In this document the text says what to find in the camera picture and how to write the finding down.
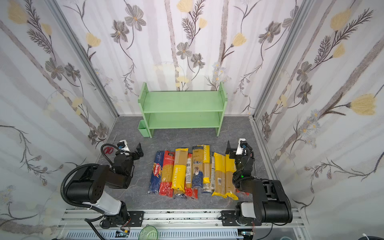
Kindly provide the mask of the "blue portrait spaghetti bag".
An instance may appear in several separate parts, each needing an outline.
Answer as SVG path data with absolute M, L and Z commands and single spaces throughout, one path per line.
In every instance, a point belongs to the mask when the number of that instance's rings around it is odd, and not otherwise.
M 203 160 L 204 160 L 204 148 L 203 146 L 193 147 L 193 177 L 192 177 L 192 188 L 203 187 Z

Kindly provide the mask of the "blue Barilla spaghetti box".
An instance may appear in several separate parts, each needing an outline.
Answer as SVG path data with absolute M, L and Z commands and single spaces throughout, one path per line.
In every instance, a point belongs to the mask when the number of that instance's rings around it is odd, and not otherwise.
M 157 151 L 151 171 L 151 179 L 148 194 L 158 194 L 162 182 L 162 170 L 164 163 L 165 151 Z

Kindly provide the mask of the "yellow Pastatime spaghetti bag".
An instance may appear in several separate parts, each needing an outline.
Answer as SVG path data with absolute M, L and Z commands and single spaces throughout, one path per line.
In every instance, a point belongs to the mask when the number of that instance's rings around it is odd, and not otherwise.
M 203 145 L 203 190 L 202 193 L 211 191 L 211 158 L 210 146 Z

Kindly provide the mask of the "yellow label spaghetti bag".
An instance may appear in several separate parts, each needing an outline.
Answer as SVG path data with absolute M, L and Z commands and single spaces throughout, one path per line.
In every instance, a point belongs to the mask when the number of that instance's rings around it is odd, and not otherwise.
M 178 148 L 175 151 L 173 168 L 172 189 L 185 192 L 186 170 L 188 161 L 188 148 Z

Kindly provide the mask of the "red white-label spaghetti bag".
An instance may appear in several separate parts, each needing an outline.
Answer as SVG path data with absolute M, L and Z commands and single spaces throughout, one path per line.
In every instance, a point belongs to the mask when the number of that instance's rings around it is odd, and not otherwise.
M 187 198 L 194 200 L 198 199 L 198 190 L 192 188 L 192 154 L 188 153 L 187 168 L 186 168 L 186 181 L 185 181 L 185 195 Z

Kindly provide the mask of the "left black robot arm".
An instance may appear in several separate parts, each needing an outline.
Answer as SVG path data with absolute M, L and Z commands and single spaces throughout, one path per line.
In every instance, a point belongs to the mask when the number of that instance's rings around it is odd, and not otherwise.
M 74 168 L 63 179 L 60 194 L 68 205 L 100 213 L 97 220 L 101 228 L 123 228 L 132 222 L 132 217 L 126 204 L 109 195 L 105 188 L 127 189 L 134 176 L 134 163 L 144 152 L 140 144 L 130 151 L 123 140 L 116 145 L 103 144 L 101 154 L 108 162 L 106 165 L 84 164 Z

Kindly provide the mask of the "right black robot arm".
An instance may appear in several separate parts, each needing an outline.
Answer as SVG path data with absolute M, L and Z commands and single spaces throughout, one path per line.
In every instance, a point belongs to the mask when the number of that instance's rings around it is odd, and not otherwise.
M 252 196 L 251 202 L 238 202 L 234 212 L 223 211 L 224 226 L 261 226 L 263 223 L 291 223 L 293 211 L 291 202 L 278 180 L 261 179 L 252 175 L 255 155 L 252 147 L 245 139 L 239 139 L 238 147 L 232 148 L 230 143 L 226 148 L 226 160 L 235 167 L 229 179 L 239 192 Z

